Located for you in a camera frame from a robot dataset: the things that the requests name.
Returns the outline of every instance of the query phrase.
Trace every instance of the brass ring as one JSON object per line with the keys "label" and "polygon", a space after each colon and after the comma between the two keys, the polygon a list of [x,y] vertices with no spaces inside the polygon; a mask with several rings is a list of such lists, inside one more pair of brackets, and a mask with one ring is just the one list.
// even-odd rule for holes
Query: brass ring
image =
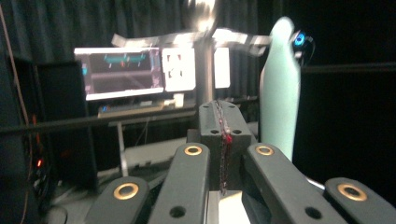
{"label": "brass ring", "polygon": [[[193,148],[196,149],[196,151],[191,152],[190,149]],[[186,147],[186,149],[184,149],[184,152],[189,156],[196,156],[201,154],[202,149],[200,147],[192,146],[192,147]]]}
{"label": "brass ring", "polygon": [[256,151],[259,154],[262,154],[263,156],[271,156],[272,154],[274,154],[274,150],[271,149],[270,147],[264,147],[264,146],[256,147]]}
{"label": "brass ring", "polygon": [[[354,195],[354,194],[348,192],[347,189],[353,189],[356,192],[358,192],[358,194]],[[348,199],[353,200],[353,201],[364,202],[364,201],[367,200],[367,194],[364,193],[363,190],[361,190],[358,187],[353,186],[351,184],[340,184],[340,185],[338,185],[338,191],[340,191],[341,194],[343,194]]]}
{"label": "brass ring", "polygon": [[[132,191],[121,194],[120,193],[121,189],[127,188],[127,187],[131,187]],[[130,198],[133,198],[138,191],[139,191],[139,187],[134,183],[121,184],[114,190],[114,197],[118,200],[127,200]]]}

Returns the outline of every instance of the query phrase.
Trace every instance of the cable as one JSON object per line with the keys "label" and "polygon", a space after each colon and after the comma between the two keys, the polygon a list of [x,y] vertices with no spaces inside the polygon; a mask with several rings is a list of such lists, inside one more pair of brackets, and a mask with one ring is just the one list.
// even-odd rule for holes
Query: cable
{"label": "cable", "polygon": [[8,53],[9,53],[9,58],[11,60],[12,71],[14,73],[14,84],[17,87],[17,93],[18,93],[18,97],[20,99],[21,110],[22,110],[22,114],[23,114],[23,118],[24,118],[25,124],[28,125],[29,124],[29,119],[28,119],[27,112],[26,112],[26,107],[25,107],[25,104],[24,104],[24,101],[23,101],[23,98],[22,98],[20,80],[18,79],[17,67],[15,66],[14,55],[12,54],[12,48],[11,48],[11,44],[9,42],[6,20],[4,19],[3,8],[2,8],[1,4],[0,4],[0,16],[1,16],[1,22],[3,23],[4,35],[6,37],[7,50],[8,50]]}
{"label": "cable", "polygon": [[[11,48],[11,44],[10,44],[10,41],[9,41],[7,25],[6,25],[6,20],[4,18],[2,4],[0,4],[0,18],[1,18],[1,22],[2,22],[3,30],[4,30],[4,35],[5,35],[6,42],[7,42],[7,51],[9,53],[9,58],[11,60],[11,67],[12,67],[12,72],[13,72],[13,76],[14,76],[14,84],[15,84],[15,86],[17,88],[17,93],[18,93],[18,98],[20,100],[20,104],[21,104],[21,110],[22,110],[22,114],[23,114],[23,119],[24,119],[25,124],[29,125],[29,118],[27,116],[26,106],[25,106],[25,103],[23,101],[23,97],[22,97],[22,93],[21,93],[21,85],[20,85],[20,81],[18,79],[18,72],[17,72],[17,68],[15,66],[14,55],[12,53],[12,48]],[[28,172],[28,176],[27,176],[27,182],[29,183],[30,174],[32,173],[32,154],[33,154],[33,152],[32,152],[32,138],[31,138],[30,134],[29,134],[28,138],[29,138],[30,164],[29,164],[29,172]],[[27,189],[26,192],[25,192],[25,200],[24,200],[24,206],[23,206],[23,213],[22,213],[22,217],[21,217],[21,223],[24,222],[25,217],[26,217],[28,198],[29,198],[29,189]]]}
{"label": "cable", "polygon": [[145,139],[145,144],[146,144],[146,140],[147,140],[147,128],[149,126],[149,119],[146,121],[145,127],[142,130],[142,133],[139,135],[139,137],[136,140],[136,144],[135,146],[137,147],[137,144],[139,144],[140,138],[142,138],[143,134],[146,133],[146,139]]}
{"label": "cable", "polygon": [[307,36],[305,38],[306,41],[308,41],[309,43],[311,43],[312,45],[312,52],[311,52],[311,56],[309,56],[309,59],[302,65],[308,65],[311,62],[312,56],[314,56],[315,53],[315,49],[317,47],[317,45],[315,44],[315,40],[314,38],[312,38],[311,36]]}

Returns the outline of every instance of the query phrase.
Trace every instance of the black curtain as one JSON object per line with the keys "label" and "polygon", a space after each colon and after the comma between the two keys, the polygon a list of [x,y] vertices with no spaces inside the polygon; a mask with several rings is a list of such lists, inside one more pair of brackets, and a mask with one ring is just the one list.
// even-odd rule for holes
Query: black curtain
{"label": "black curtain", "polygon": [[[188,29],[183,0],[7,0],[2,5],[14,52],[35,63],[72,61],[74,48],[112,47],[114,34],[133,38]],[[258,25],[257,0],[223,1],[219,27],[256,35]],[[262,62],[232,51],[231,88],[218,96],[257,95]]]}
{"label": "black curtain", "polygon": [[396,61],[396,1],[290,1],[287,16],[314,37],[312,65]]}
{"label": "black curtain", "polygon": [[[4,31],[0,29],[1,40]],[[6,42],[0,41],[5,52]],[[18,109],[13,78],[9,75],[8,57],[0,54],[0,127],[18,126],[22,119]],[[26,141],[20,136],[0,137],[0,223],[37,223],[37,204],[32,186],[29,185],[26,165]]]}

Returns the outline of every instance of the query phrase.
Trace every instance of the metal bar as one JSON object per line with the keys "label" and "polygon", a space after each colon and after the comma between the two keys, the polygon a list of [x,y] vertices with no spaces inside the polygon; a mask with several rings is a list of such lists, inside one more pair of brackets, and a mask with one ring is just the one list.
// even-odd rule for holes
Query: metal bar
{"label": "metal bar", "polygon": [[151,116],[147,118],[141,118],[141,119],[127,119],[123,121],[117,121],[117,122],[110,122],[108,126],[116,126],[118,122],[121,122],[122,125],[128,125],[128,124],[136,124],[136,123],[145,123],[147,121],[162,121],[166,119],[181,119],[181,118],[187,118],[187,117],[193,117],[195,114],[195,111],[188,111],[188,112],[182,112],[182,113],[175,113],[175,114],[169,114],[169,115],[159,115],[159,116]]}
{"label": "metal bar", "polygon": [[142,223],[141,218],[145,218],[140,213],[146,209],[148,196],[149,185],[145,180],[131,176],[116,179],[93,203],[84,223]]}
{"label": "metal bar", "polygon": [[123,132],[121,122],[117,123],[117,134],[119,136],[119,146],[120,146],[120,164],[122,176],[128,176],[128,164],[125,158],[125,145],[123,142]]}
{"label": "metal bar", "polygon": [[175,108],[170,110],[154,111],[142,114],[124,115],[111,118],[97,118],[97,117],[87,117],[80,119],[63,119],[50,122],[37,123],[36,125],[28,126],[12,126],[12,127],[2,127],[0,128],[0,136],[4,135],[21,135],[28,133],[52,133],[60,132],[65,130],[72,130],[78,128],[86,128],[91,126],[106,125],[110,122],[128,120],[128,119],[139,119],[146,117],[154,117],[160,115],[172,115],[175,113],[191,111],[191,108]]}
{"label": "metal bar", "polygon": [[252,145],[244,164],[271,223],[346,223],[278,148]]}
{"label": "metal bar", "polygon": [[194,43],[196,104],[199,106],[215,99],[214,43],[205,37]]}
{"label": "metal bar", "polygon": [[206,224],[219,224],[220,192],[209,191],[208,198]]}
{"label": "metal bar", "polygon": [[396,220],[394,207],[356,180],[330,179],[324,195],[348,223],[394,223]]}
{"label": "metal bar", "polygon": [[190,143],[177,149],[149,224],[206,221],[209,149]]}

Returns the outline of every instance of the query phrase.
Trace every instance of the computer monitor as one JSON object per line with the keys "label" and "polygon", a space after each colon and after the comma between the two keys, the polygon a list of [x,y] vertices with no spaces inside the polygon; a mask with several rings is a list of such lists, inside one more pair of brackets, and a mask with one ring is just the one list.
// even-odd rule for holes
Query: computer monitor
{"label": "computer monitor", "polygon": [[75,49],[75,57],[87,101],[163,92],[158,48]]}
{"label": "computer monitor", "polygon": [[[162,50],[165,91],[192,91],[195,88],[194,49]],[[230,52],[217,48],[214,55],[216,89],[230,87]]]}

